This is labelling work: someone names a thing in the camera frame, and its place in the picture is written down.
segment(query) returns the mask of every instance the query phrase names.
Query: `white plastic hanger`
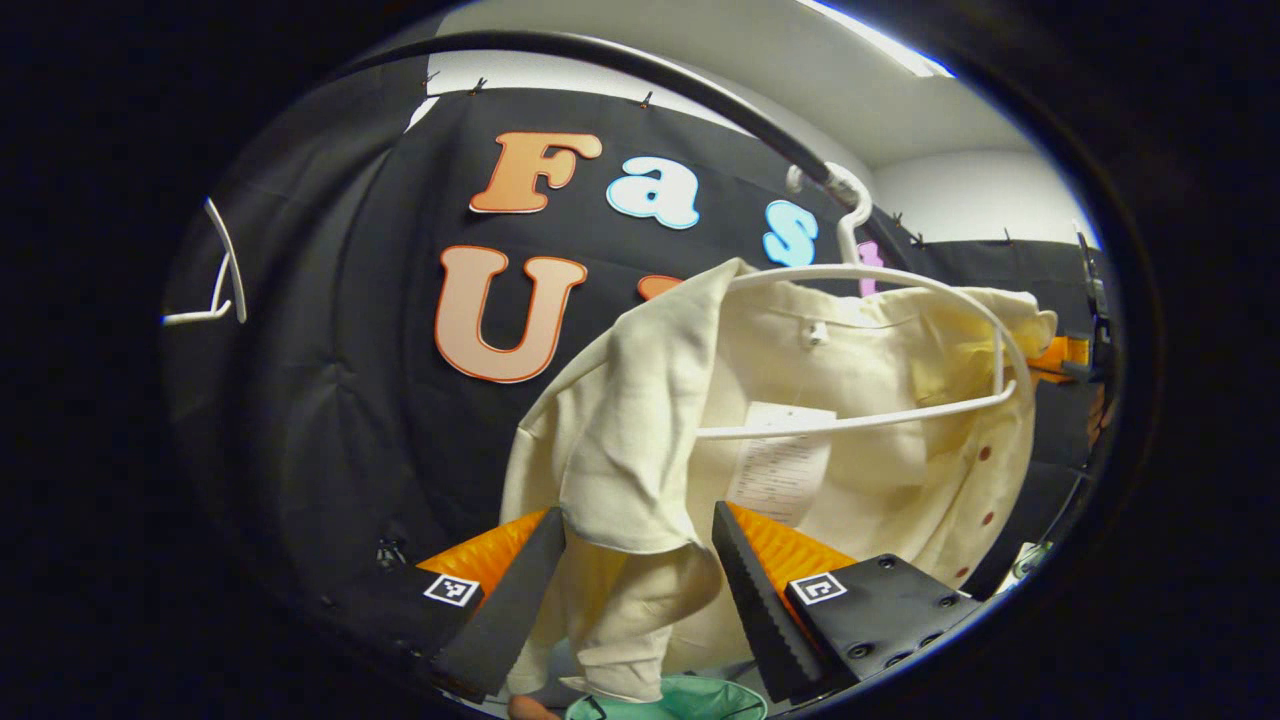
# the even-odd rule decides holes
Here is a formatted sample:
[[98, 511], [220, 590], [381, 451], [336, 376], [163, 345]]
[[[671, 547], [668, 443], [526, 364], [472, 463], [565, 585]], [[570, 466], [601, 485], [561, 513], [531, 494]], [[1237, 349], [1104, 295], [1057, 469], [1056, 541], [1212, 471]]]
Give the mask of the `white plastic hanger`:
[[[721, 427], [721, 428], [699, 428], [698, 437], [700, 439], [753, 439], [753, 438], [772, 438], [772, 437], [794, 437], [794, 436], [812, 436], [812, 434], [831, 434], [844, 430], [861, 429], [861, 428], [879, 428], [883, 425], [892, 425], [897, 423], [910, 423], [914, 420], [925, 420], [928, 418], [940, 418], [943, 415], [954, 415], [956, 413], [968, 413], [970, 410], [978, 410], [982, 407], [991, 407], [1005, 402], [1012, 397], [1014, 391], [1018, 387], [1030, 388], [1030, 373], [1027, 369], [1027, 357], [1023, 351], [1018, 347], [1018, 342], [1014, 341], [1014, 336], [1009, 332], [1009, 328], [992, 313], [986, 305], [978, 302], [973, 297], [955, 290], [954, 287], [941, 283], [936, 279], [927, 278], [924, 275], [918, 275], [915, 273], [908, 273], [904, 270], [891, 270], [887, 268], [872, 268], [863, 265], [858, 258], [858, 242], [854, 238], [854, 228], [867, 222], [872, 215], [872, 201], [870, 193], [867, 187], [859, 181], [852, 173], [841, 168], [836, 164], [828, 163], [832, 173], [838, 173], [842, 178], [850, 183], [850, 186], [859, 193], [859, 202], [851, 213], [845, 215], [836, 223], [836, 237], [840, 241], [840, 254], [844, 258], [844, 263], [829, 264], [829, 265], [808, 265], [803, 268], [781, 268], [776, 270], [762, 270], [758, 273], [751, 273], [749, 275], [741, 275], [735, 278], [728, 284], [728, 292], [737, 290], [745, 290], [749, 287], [758, 287], [762, 284], [782, 282], [782, 281], [800, 281], [800, 279], [817, 279], [817, 278], [873, 278], [877, 281], [929, 288], [940, 295], [943, 295], [956, 304], [963, 305], [973, 311], [980, 314], [992, 325], [993, 341], [995, 341], [995, 369], [992, 378], [992, 393], [987, 397], [978, 397], [973, 400], [961, 400], [957, 402], [948, 402], [946, 405], [938, 405], [934, 407], [919, 407], [915, 410], [901, 410], [897, 413], [882, 413], [878, 415], [867, 415], [863, 418], [844, 418], [837, 420], [827, 420], [823, 423], [796, 423], [796, 424], [772, 424], [769, 427]], [[1005, 348], [1009, 350], [1010, 359], [1014, 366], [1014, 378], [1005, 382], [1005, 364], [1004, 355]]]
[[223, 241], [224, 250], [223, 265], [218, 269], [218, 282], [214, 283], [214, 296], [209, 301], [209, 310], [165, 315], [161, 320], [161, 324], [164, 325], [216, 320], [218, 318], [225, 315], [232, 307], [232, 301], [223, 301], [221, 307], [219, 307], [218, 300], [223, 295], [223, 279], [227, 277], [227, 268], [230, 268], [232, 270], [232, 292], [236, 296], [236, 318], [241, 323], [248, 318], [248, 307], [244, 305], [244, 286], [241, 283], [239, 263], [236, 261], [236, 249], [232, 246], [232, 236], [227, 232], [227, 224], [223, 223], [223, 217], [218, 214], [218, 208], [214, 206], [214, 200], [211, 197], [205, 199], [205, 211], [209, 214], [209, 219], [214, 222], [214, 227], [218, 229], [218, 237]]

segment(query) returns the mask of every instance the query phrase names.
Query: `paper label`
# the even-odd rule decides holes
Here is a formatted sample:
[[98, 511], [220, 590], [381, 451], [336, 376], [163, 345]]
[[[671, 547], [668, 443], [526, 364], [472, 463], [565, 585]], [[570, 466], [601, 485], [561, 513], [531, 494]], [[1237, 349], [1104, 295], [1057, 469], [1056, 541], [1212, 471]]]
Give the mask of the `paper label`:
[[[786, 427], [836, 419], [835, 410], [755, 402], [744, 425]], [[827, 474], [831, 437], [788, 436], [742, 441], [724, 500], [794, 528], [804, 519]]]

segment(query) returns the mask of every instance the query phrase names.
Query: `white wall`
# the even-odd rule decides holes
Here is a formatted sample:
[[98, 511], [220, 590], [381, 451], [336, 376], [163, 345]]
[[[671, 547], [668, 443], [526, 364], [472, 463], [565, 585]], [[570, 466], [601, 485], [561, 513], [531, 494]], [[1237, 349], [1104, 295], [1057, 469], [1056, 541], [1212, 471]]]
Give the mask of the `white wall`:
[[1057, 170], [1020, 151], [948, 152], [878, 168], [877, 204], [902, 213], [902, 227], [924, 242], [1014, 240], [1075, 243], [1073, 220], [1091, 246], [1097, 237]]
[[[824, 160], [837, 163], [852, 170], [867, 184], [867, 188], [872, 192], [872, 199], [876, 200], [874, 178], [867, 165], [842, 149], [835, 140], [823, 135], [822, 131], [758, 92], [753, 92], [724, 78], [714, 77], [705, 70], [685, 67], [755, 105], [755, 108], [795, 135], [797, 140], [818, 152]], [[675, 92], [655, 87], [648, 81], [567, 58], [508, 50], [465, 50], [431, 55], [428, 60], [428, 74], [436, 70], [439, 70], [439, 74], [430, 81], [429, 86], [429, 91], [433, 95], [471, 90], [481, 77], [485, 78], [484, 87], [488, 90], [499, 87], [577, 90], [581, 92], [627, 97], [636, 101], [644, 100], [644, 96], [649, 91], [653, 91], [653, 97], [649, 100], [652, 105], [703, 118], [748, 135], [746, 131], [731, 123], [724, 117]], [[415, 115], [415, 122], [420, 118], [421, 114]]]

